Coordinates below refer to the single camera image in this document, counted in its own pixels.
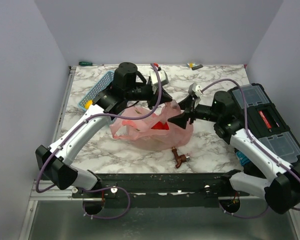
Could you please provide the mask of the red fake strawberry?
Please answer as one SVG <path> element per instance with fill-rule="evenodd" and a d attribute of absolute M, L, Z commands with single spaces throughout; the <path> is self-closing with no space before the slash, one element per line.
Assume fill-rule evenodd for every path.
<path fill-rule="evenodd" d="M 151 127 L 152 130 L 164 130 L 164 131 L 168 131 L 169 125 L 167 122 L 157 122 L 154 126 Z"/>

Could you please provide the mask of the pink plastic bag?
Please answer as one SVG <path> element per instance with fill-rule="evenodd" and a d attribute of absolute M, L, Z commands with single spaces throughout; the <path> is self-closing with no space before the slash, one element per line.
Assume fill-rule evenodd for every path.
<path fill-rule="evenodd" d="M 109 126 L 112 137 L 130 142 L 135 147 L 147 151 L 163 151 L 186 145 L 194 131 L 192 125 L 186 129 L 168 122 L 168 119 L 181 114 L 182 111 L 175 100 L 166 102 L 160 114 L 152 113 L 150 116 L 139 119 L 117 118 Z M 169 130 L 154 130 L 157 122 L 167 122 Z"/>

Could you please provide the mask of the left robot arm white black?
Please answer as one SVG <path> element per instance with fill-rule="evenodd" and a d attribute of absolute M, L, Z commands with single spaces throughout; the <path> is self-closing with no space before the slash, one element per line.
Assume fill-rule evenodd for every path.
<path fill-rule="evenodd" d="M 160 66 L 151 63 L 151 67 L 155 77 L 145 79 L 134 63 L 120 63 L 113 73 L 112 81 L 95 95 L 91 105 L 72 128 L 50 146 L 40 145 L 36 149 L 39 167 L 35 184 L 37 193 L 44 193 L 52 187 L 60 190 L 75 187 L 91 198 L 100 194 L 98 176 L 91 170 L 73 167 L 73 161 L 86 143 L 113 119 L 137 121 L 151 115 L 121 115 L 129 101 L 146 101 L 153 112 L 159 105 L 172 101 L 172 97 L 163 89 L 165 83 L 160 77 Z M 40 189 L 42 177 L 48 178 L 52 186 Z"/>

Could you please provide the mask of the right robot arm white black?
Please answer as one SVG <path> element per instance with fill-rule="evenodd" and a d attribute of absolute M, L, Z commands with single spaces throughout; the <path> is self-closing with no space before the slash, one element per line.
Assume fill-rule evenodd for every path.
<path fill-rule="evenodd" d="M 183 129 L 200 119 L 214 123 L 215 133 L 228 145 L 242 152 L 263 173 L 264 177 L 248 175 L 239 170 L 226 173 L 220 191 L 231 196 L 245 192 L 266 201 L 278 214 L 284 214 L 300 203 L 300 167 L 283 160 L 247 129 L 247 122 L 239 118 L 240 111 L 231 94 L 218 91 L 212 105 L 202 105 L 198 97 L 189 94 L 179 103 L 182 113 L 168 122 Z"/>

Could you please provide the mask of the small yellow black tool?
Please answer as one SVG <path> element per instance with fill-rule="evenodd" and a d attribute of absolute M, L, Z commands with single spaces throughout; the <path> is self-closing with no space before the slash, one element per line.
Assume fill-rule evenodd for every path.
<path fill-rule="evenodd" d="M 188 68 L 190 68 L 193 71 L 201 69 L 203 67 L 202 64 L 197 64 L 195 62 L 189 62 L 186 65 L 187 65 Z"/>

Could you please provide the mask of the brown brass faucet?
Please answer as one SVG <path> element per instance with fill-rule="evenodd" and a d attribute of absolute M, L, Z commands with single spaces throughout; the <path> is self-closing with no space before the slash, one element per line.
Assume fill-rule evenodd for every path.
<path fill-rule="evenodd" d="M 190 160 L 190 157 L 188 155 L 185 154 L 179 155 L 178 150 L 175 147 L 171 149 L 171 152 L 173 153 L 174 160 L 176 162 L 175 164 L 176 169 L 178 169 L 183 163 L 186 163 Z"/>

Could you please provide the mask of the blue plastic basket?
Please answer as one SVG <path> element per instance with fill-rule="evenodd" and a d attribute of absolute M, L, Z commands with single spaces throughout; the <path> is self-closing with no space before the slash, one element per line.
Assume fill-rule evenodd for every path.
<path fill-rule="evenodd" d="M 96 84 L 85 94 L 85 96 L 78 102 L 79 109 L 86 111 L 85 105 L 88 101 L 92 101 L 99 92 L 103 91 L 114 79 L 114 71 L 107 71 Z"/>

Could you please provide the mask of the black tool box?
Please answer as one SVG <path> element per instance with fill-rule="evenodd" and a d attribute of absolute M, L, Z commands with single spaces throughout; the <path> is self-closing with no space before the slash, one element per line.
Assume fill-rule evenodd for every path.
<path fill-rule="evenodd" d="M 227 92 L 236 104 L 235 115 L 242 125 L 245 124 L 242 96 L 245 97 L 247 126 L 255 138 L 288 163 L 294 166 L 300 163 L 300 144 L 261 84 L 233 87 Z"/>

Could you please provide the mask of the green handled screwdriver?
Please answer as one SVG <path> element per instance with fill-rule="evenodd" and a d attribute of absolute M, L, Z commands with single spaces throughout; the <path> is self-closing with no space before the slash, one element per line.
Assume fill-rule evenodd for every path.
<path fill-rule="evenodd" d="M 97 64 L 97 63 L 88 62 L 88 61 L 79 61 L 78 65 L 81 67 L 104 66 L 104 64 Z"/>

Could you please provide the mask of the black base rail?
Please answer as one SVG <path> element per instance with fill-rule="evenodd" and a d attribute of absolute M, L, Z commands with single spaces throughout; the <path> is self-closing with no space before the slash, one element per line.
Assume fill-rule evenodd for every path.
<path fill-rule="evenodd" d="M 82 187 L 71 197 L 88 212 L 103 208 L 217 208 L 219 202 L 240 205 L 240 191 L 232 189 L 229 173 L 101 173 L 95 189 Z"/>

